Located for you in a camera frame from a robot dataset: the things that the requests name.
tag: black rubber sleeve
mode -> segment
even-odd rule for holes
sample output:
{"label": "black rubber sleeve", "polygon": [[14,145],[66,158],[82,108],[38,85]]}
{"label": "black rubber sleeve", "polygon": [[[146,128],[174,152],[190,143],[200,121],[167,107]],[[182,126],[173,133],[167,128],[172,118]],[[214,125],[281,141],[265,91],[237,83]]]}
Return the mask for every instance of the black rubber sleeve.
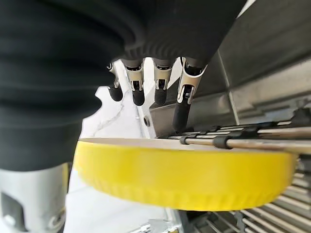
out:
{"label": "black rubber sleeve", "polygon": [[44,1],[0,1],[0,168],[73,160],[82,119],[111,85],[123,40],[99,22]]}
{"label": "black rubber sleeve", "polygon": [[181,103],[176,103],[173,117],[173,128],[177,132],[183,132],[187,126],[189,111],[191,105],[184,99]]}
{"label": "black rubber sleeve", "polygon": [[167,96],[167,90],[156,89],[155,90],[155,103],[157,105],[165,104],[166,96]]}
{"label": "black rubber sleeve", "polygon": [[133,93],[133,102],[136,106],[142,106],[145,102],[145,94],[144,94],[144,90],[139,91],[139,90],[135,90],[132,91]]}
{"label": "black rubber sleeve", "polygon": [[112,86],[108,90],[109,90],[109,94],[111,98],[114,101],[119,102],[123,99],[123,93],[122,93],[121,86],[118,86],[118,88],[115,88],[114,86]]}

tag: silver metal cylinder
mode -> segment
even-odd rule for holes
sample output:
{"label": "silver metal cylinder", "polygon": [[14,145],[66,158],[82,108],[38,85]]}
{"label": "silver metal cylinder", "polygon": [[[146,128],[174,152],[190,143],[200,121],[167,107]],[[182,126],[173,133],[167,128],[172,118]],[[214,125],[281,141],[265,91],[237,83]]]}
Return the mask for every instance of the silver metal cylinder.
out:
{"label": "silver metal cylinder", "polygon": [[[212,139],[187,138],[186,143],[213,146]],[[229,139],[227,145],[239,149],[283,150],[311,154],[311,141],[309,140]]]}
{"label": "silver metal cylinder", "polygon": [[261,136],[282,136],[282,137],[306,137],[311,136],[311,127],[295,127],[295,128],[276,128],[258,130]]}
{"label": "silver metal cylinder", "polygon": [[255,230],[256,232],[258,232],[258,233],[268,233],[268,232],[266,232],[264,229],[262,229],[261,227],[257,226],[255,223],[249,221],[249,220],[246,219],[246,218],[243,218],[243,222],[244,222],[247,226],[251,227],[252,229],[254,229],[254,230]]}
{"label": "silver metal cylinder", "polygon": [[254,231],[252,231],[252,230],[249,229],[249,228],[245,228],[245,232],[246,232],[246,233],[255,233]]}
{"label": "silver metal cylinder", "polygon": [[16,231],[58,232],[66,218],[68,178],[67,164],[27,172],[0,169],[4,222]]}

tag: robotic hand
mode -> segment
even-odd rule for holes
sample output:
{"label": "robotic hand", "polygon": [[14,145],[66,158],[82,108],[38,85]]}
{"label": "robotic hand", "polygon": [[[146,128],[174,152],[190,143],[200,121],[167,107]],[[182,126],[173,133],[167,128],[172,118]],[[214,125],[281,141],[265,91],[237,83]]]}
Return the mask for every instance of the robotic hand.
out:
{"label": "robotic hand", "polygon": [[144,103],[143,59],[155,65],[163,104],[174,61],[186,57],[173,124],[185,128],[207,63],[246,0],[1,0],[0,191],[13,232],[63,231],[83,118],[122,90],[121,58],[136,105]]}

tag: black fingertip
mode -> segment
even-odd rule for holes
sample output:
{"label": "black fingertip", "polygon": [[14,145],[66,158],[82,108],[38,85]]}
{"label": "black fingertip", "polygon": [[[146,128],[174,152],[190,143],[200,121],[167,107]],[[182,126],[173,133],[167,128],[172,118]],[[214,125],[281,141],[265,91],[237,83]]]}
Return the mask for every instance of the black fingertip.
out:
{"label": "black fingertip", "polygon": [[137,106],[142,106],[145,102],[145,94],[144,91],[132,91],[133,92],[133,102]]}
{"label": "black fingertip", "polygon": [[190,106],[187,100],[176,104],[173,117],[173,128],[175,131],[183,132],[186,129]]}
{"label": "black fingertip", "polygon": [[123,93],[122,93],[122,89],[120,86],[118,86],[118,88],[111,87],[109,89],[109,93],[110,93],[111,98],[116,102],[119,102],[123,99]]}
{"label": "black fingertip", "polygon": [[157,105],[163,105],[166,101],[167,90],[156,89],[155,90],[155,103]]}

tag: stainless steel panel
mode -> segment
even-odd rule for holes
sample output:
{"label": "stainless steel panel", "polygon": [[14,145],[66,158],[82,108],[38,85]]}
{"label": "stainless steel panel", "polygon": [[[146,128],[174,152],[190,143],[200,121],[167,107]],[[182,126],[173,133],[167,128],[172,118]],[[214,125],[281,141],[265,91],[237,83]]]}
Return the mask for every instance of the stainless steel panel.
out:
{"label": "stainless steel panel", "polygon": [[261,78],[310,56],[310,8],[309,0],[258,0],[249,7],[220,46],[231,84]]}
{"label": "stainless steel panel", "polygon": [[[172,127],[174,109],[175,104],[150,109],[153,127],[157,136],[174,131]],[[193,127],[195,130],[204,130],[219,122],[235,124],[227,94],[215,94],[194,99],[189,113],[188,127]]]}
{"label": "stainless steel panel", "polygon": [[[297,108],[297,101],[311,101],[311,60],[287,68],[279,73],[248,83],[232,90],[239,118]],[[288,119],[286,114],[274,120]]]}

